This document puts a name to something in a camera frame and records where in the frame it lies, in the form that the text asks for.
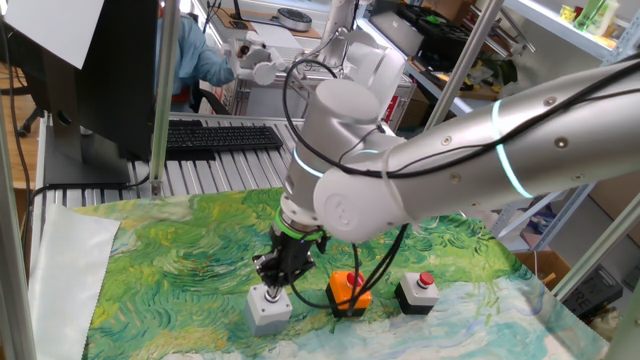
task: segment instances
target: white paper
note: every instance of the white paper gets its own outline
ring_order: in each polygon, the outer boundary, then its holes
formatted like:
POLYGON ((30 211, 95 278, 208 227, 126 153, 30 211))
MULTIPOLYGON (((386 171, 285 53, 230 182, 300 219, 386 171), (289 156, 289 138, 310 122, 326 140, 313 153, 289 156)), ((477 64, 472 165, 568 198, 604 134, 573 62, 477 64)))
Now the white paper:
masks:
POLYGON ((267 46, 302 49, 291 32, 281 26, 251 23, 267 46))
POLYGON ((120 222, 47 206, 29 305, 38 360, 80 360, 120 222))
POLYGON ((11 0, 5 20, 82 69, 104 0, 11 0))

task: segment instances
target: red button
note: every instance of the red button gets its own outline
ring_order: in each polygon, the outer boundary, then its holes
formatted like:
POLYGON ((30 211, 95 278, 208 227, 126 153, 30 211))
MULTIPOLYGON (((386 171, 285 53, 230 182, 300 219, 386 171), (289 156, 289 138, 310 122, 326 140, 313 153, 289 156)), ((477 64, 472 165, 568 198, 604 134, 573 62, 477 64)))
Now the red button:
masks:
MULTIPOLYGON (((356 273, 351 271, 347 274, 347 284, 349 284, 349 286, 353 287, 353 283, 356 279, 356 273)), ((361 287, 362 285, 364 285, 364 276, 362 276, 361 272, 358 272, 358 287, 361 287)))
POLYGON ((429 274, 428 272, 422 272, 420 273, 420 283, 422 285, 425 286, 429 286, 429 285, 433 285, 433 275, 429 274))

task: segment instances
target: blue shirt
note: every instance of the blue shirt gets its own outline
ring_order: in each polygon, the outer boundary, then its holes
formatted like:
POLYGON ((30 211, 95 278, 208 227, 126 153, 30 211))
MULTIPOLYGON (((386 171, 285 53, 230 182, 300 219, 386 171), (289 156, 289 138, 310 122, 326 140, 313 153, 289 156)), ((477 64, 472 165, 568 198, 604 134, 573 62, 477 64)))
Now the blue shirt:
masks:
MULTIPOLYGON (((156 69, 160 55, 161 29, 162 19, 158 19, 156 69)), ((229 62, 207 45, 198 24, 187 16, 181 16, 172 94, 179 94, 183 88, 196 85, 198 80, 206 81, 213 86, 223 86, 234 78, 229 62)))

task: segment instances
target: metal pole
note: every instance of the metal pole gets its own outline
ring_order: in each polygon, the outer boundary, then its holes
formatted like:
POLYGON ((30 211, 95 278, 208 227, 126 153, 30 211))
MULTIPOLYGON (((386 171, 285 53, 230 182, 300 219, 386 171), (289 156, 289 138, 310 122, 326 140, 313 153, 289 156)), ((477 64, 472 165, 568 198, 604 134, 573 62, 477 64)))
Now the metal pole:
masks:
POLYGON ((613 246, 625 236, 629 230, 640 220, 640 194, 638 194, 627 206, 622 214, 605 230, 596 240, 595 244, 587 250, 587 253, 578 261, 567 276, 560 281, 552 294, 560 301, 564 301, 569 294, 582 282, 591 271, 600 263, 602 258, 609 253, 613 246))
POLYGON ((7 360, 35 360, 27 273, 2 114, 0 104, 0 334, 7 360))
POLYGON ((484 40, 487 38, 487 35, 489 35, 491 26, 496 20, 496 16, 500 12, 500 8, 503 3, 504 0, 492 0, 487 5, 486 9, 482 11, 482 14, 480 14, 478 22, 473 28, 473 31, 469 36, 469 40, 467 40, 467 44, 464 46, 464 49, 460 54, 460 58, 458 59, 456 66, 453 68, 451 78, 444 87, 442 95, 440 96, 440 99, 438 99, 424 131, 440 124, 444 120, 445 116, 447 116, 447 113, 451 108, 451 104, 453 104, 454 98, 458 95, 460 86, 462 86, 464 79, 467 77, 467 73, 469 73, 469 69, 471 69, 471 66, 478 56, 478 52, 480 51, 482 44, 484 44, 484 40))
POLYGON ((576 192, 573 193, 571 199, 569 199, 562 210, 560 210, 556 218, 551 222, 551 225, 549 225, 547 230, 544 231, 538 243, 535 244, 531 250, 542 251, 549 246, 553 238, 558 234, 560 229, 562 229, 571 215, 573 215, 573 213, 578 209, 580 204, 582 204, 582 201, 584 201, 587 195, 589 195, 594 186, 596 186, 595 183, 582 185, 576 189, 576 192))
POLYGON ((167 0, 162 16, 162 36, 160 40, 160 63, 158 65, 158 87, 156 91, 156 118, 153 128, 153 147, 149 180, 151 197, 162 193, 162 175, 167 153, 167 133, 169 131, 169 111, 173 94, 173 76, 176 66, 176 49, 180 29, 180 9, 178 0, 167 0))
POLYGON ((611 341, 605 360, 628 360, 640 354, 640 284, 636 285, 627 311, 611 341))

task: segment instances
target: person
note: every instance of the person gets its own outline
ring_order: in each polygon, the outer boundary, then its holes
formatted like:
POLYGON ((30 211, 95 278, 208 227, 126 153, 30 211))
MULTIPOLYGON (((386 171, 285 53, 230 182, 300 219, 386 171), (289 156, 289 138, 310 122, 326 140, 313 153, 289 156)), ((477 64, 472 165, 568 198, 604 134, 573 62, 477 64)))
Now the person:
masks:
MULTIPOLYGON (((164 8, 160 6, 156 41, 156 70, 160 55, 162 36, 162 16, 164 8)), ((180 17, 180 33, 176 49, 176 68, 173 78, 173 96, 171 111, 193 112, 189 105, 193 102, 191 89, 198 86, 199 80, 213 86, 224 86, 235 78, 233 69, 226 57, 219 56, 206 42, 202 29, 189 16, 180 17)))

